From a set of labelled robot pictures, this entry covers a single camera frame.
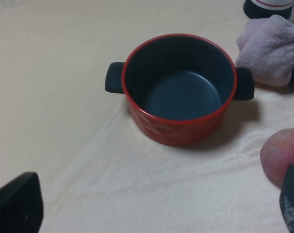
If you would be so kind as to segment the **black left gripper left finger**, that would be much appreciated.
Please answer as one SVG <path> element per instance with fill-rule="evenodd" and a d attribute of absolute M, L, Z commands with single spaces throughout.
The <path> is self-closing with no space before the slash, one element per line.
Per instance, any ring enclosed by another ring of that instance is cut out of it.
<path fill-rule="evenodd" d="M 0 233 L 37 233 L 43 218 L 37 173 L 24 172 L 0 188 Z"/>

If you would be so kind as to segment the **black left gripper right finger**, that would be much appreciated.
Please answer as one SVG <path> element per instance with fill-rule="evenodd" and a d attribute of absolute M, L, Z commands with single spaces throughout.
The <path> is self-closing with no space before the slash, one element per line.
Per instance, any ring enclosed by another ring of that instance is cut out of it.
<path fill-rule="evenodd" d="M 288 231 L 294 233 L 294 164 L 285 173 L 279 205 Z"/>

